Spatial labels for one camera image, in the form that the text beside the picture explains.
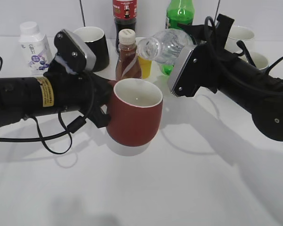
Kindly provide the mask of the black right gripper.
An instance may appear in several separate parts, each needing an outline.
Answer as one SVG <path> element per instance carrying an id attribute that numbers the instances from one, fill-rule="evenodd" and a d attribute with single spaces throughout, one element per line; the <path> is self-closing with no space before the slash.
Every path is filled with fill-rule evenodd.
<path id="1" fill-rule="evenodd" d="M 223 14 L 219 14 L 217 16 L 217 25 L 215 27 L 209 26 L 208 22 L 209 20 L 206 20 L 202 25 L 179 24 L 178 26 L 187 34 L 192 36 L 198 42 L 198 45 L 205 44 L 208 48 L 213 62 L 214 72 L 217 77 L 218 89 L 222 73 L 220 67 L 216 64 L 216 61 L 222 61 L 222 53 L 225 50 L 225 44 L 229 31 L 234 23 L 234 19 Z"/>

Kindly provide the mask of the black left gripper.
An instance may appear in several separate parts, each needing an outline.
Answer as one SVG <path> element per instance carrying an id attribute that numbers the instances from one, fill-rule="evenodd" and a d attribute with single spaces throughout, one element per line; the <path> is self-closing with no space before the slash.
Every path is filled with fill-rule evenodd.
<path id="1" fill-rule="evenodd" d="M 69 74 L 55 59 L 43 76 L 53 88 L 54 105 L 49 110 L 79 111 L 97 128 L 108 126 L 111 117 L 101 107 L 108 104 L 112 94 L 109 80 L 90 71 Z"/>

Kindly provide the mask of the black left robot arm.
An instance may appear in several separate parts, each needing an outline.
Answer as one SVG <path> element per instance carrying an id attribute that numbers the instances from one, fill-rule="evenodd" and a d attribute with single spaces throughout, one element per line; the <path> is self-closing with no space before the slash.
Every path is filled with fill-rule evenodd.
<path id="1" fill-rule="evenodd" d="M 109 102 L 113 86 L 93 72 L 67 73 L 57 61 L 41 77 L 0 78 L 0 128 L 31 116 L 78 111 L 97 128 L 110 117 L 101 107 Z"/>

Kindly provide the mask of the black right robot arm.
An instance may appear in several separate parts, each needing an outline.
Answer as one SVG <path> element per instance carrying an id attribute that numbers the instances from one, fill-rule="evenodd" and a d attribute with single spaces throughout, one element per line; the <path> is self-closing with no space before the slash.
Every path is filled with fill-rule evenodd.
<path id="1" fill-rule="evenodd" d="M 283 79 L 274 78 L 225 49 L 233 19 L 219 14 L 202 25 L 179 24 L 200 45 L 182 53 L 170 90 L 178 97 L 193 97 L 204 87 L 225 94 L 249 112 L 266 137 L 283 142 Z"/>

